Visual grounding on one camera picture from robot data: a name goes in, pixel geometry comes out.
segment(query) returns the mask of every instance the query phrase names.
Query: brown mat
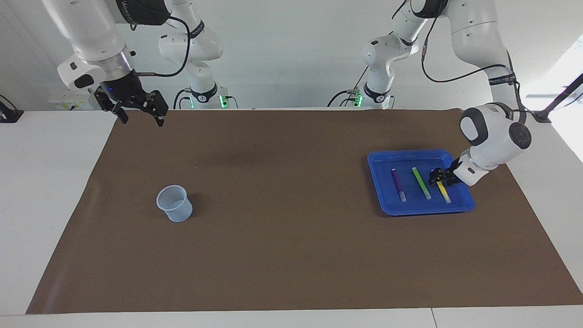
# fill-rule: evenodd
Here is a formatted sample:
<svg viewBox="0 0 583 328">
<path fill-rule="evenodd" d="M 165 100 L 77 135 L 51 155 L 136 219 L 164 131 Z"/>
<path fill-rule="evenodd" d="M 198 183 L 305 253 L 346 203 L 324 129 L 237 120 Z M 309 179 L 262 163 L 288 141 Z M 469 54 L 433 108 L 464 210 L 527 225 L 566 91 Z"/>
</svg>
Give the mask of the brown mat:
<svg viewBox="0 0 583 328">
<path fill-rule="evenodd" d="M 390 218 L 373 151 L 468 147 L 461 112 L 174 111 L 117 122 L 27 313 L 531 306 L 583 296 L 506 166 Z M 156 208 L 169 184 L 196 216 Z"/>
</svg>

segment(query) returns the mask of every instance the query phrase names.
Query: cup rim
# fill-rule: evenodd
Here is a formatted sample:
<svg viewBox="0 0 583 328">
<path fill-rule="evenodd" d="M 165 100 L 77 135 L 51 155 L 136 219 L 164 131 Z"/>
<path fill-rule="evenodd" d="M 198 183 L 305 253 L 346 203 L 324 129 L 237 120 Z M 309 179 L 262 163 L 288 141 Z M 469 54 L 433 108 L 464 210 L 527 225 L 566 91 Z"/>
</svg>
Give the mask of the cup rim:
<svg viewBox="0 0 583 328">
<path fill-rule="evenodd" d="M 178 187 L 178 188 L 180 188 L 180 189 L 183 191 L 183 193 L 184 193 L 184 195 L 185 195 L 185 196 L 184 196 L 184 198 L 182 199 L 182 201 L 180 202 L 180 204 L 179 204 L 179 205 L 177 205 L 176 207 L 172 207 L 172 208 L 163 208 L 163 207 L 160 205 L 160 195 L 162 195 L 162 193 L 163 193 L 163 192 L 165 192 L 167 189 L 174 188 L 174 187 Z M 184 205 L 184 202 L 186 202 L 186 199 L 187 199 L 187 197 L 188 197 L 188 194 L 187 194 L 187 192 L 186 192 L 186 189 L 185 189 L 183 186 L 179 186 L 179 185 L 177 185 L 177 184 L 173 184 L 173 185 L 171 185 L 171 186 L 168 186 L 168 187 L 166 187 L 166 188 L 164 188 L 164 189 L 160 190 L 160 192 L 158 193 L 158 196 L 156 197 L 156 205 L 157 205 L 157 206 L 158 206 L 158 208 L 159 208 L 159 209 L 161 209 L 162 211 L 165 211 L 165 212 L 172 212 L 172 211 L 175 211 L 175 210 L 179 209 L 179 208 L 180 208 L 182 205 Z"/>
</svg>

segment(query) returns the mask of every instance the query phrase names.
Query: blue plastic tray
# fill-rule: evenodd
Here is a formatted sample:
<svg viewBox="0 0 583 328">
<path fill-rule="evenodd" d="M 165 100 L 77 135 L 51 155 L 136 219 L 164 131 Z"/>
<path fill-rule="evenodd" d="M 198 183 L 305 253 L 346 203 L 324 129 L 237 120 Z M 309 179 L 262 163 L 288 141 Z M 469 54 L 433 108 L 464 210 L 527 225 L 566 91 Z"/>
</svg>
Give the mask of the blue plastic tray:
<svg viewBox="0 0 583 328">
<path fill-rule="evenodd" d="M 446 204 L 439 188 L 430 186 L 429 173 L 435 168 L 448 168 L 454 161 L 445 150 L 374 152 L 368 156 L 368 165 L 377 189 L 382 210 L 390 216 L 401 217 L 424 214 L 468 212 L 476 204 L 468 187 L 463 183 L 446 186 L 451 204 Z M 416 167 L 431 194 L 427 200 L 411 168 Z M 405 188 L 407 202 L 402 202 L 395 187 L 391 170 L 397 169 Z"/>
</svg>

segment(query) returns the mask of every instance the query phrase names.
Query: cup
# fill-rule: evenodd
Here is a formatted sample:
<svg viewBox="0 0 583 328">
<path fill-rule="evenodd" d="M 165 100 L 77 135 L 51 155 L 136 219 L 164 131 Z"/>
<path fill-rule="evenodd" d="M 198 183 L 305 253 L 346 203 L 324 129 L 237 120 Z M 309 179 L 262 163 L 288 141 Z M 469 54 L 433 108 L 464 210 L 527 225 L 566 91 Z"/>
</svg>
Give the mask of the cup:
<svg viewBox="0 0 583 328">
<path fill-rule="evenodd" d="M 173 185 L 162 189 L 156 197 L 156 205 L 173 222 L 182 222 L 192 215 L 192 204 L 188 200 L 186 189 L 181 186 Z"/>
</svg>

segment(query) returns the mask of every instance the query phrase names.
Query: purple marker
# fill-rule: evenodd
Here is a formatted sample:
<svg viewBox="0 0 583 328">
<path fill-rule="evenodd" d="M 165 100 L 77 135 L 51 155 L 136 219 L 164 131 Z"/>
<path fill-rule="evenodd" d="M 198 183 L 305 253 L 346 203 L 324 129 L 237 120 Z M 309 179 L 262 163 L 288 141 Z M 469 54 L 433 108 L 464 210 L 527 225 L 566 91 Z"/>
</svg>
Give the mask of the purple marker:
<svg viewBox="0 0 583 328">
<path fill-rule="evenodd" d="M 393 175 L 393 180 L 395 181 L 395 186 L 397 187 L 397 191 L 399 192 L 399 196 L 401 197 L 401 201 L 404 203 L 407 201 L 407 197 L 405 197 L 405 189 L 403 188 L 403 184 L 401 183 L 401 179 L 397 174 L 397 169 L 392 169 L 391 174 Z"/>
</svg>

